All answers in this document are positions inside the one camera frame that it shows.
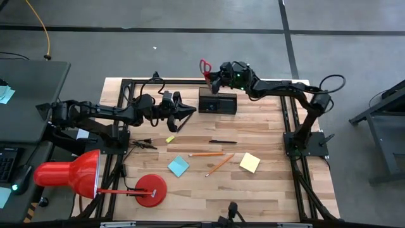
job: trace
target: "computer keyboard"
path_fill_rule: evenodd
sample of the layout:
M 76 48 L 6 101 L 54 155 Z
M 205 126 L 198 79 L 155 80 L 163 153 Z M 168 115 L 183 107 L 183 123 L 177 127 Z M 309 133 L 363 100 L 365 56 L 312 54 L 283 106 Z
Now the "computer keyboard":
M 0 148 L 0 183 L 8 183 L 23 148 Z

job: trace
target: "orange pencil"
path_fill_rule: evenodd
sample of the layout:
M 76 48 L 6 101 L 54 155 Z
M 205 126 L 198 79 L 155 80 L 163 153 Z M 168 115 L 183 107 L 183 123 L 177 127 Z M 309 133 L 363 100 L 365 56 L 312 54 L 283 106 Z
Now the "orange pencil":
M 216 155 L 224 155 L 225 153 L 196 153 L 196 154 L 190 154 L 189 156 L 216 156 Z
M 230 155 L 228 158 L 221 161 L 221 163 L 217 164 L 216 167 L 214 167 L 211 171 L 209 171 L 209 173 L 207 175 L 205 175 L 205 177 L 208 177 L 209 175 L 211 175 L 213 172 L 215 172 L 215 170 L 220 168 L 223 164 L 225 164 L 227 161 L 229 161 L 229 159 L 231 159 L 233 156 L 234 155 Z

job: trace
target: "lamp shade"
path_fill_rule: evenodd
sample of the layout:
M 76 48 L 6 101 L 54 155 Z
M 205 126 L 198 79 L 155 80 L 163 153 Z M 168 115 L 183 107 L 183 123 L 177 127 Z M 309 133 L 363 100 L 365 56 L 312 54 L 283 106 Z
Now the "lamp shade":
M 72 162 L 45 162 L 34 173 L 38 186 L 70 186 L 86 198 L 97 194 L 100 150 L 86 152 Z

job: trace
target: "red scissors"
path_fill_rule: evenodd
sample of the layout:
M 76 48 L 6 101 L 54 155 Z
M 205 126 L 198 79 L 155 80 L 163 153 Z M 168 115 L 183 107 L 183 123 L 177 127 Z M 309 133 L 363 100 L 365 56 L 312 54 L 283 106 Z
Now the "red scissors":
M 207 82 L 209 90 L 211 90 L 211 84 L 209 81 L 209 74 L 213 67 L 205 59 L 200 60 L 200 72 L 204 75 L 205 81 Z

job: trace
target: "black box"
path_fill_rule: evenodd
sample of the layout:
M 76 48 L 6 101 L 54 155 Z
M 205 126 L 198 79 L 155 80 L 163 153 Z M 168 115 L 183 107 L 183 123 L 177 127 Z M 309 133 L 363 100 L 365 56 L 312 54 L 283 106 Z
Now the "black box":
M 218 93 L 212 94 L 208 88 L 199 88 L 198 112 L 217 114 L 236 114 L 237 95 Z

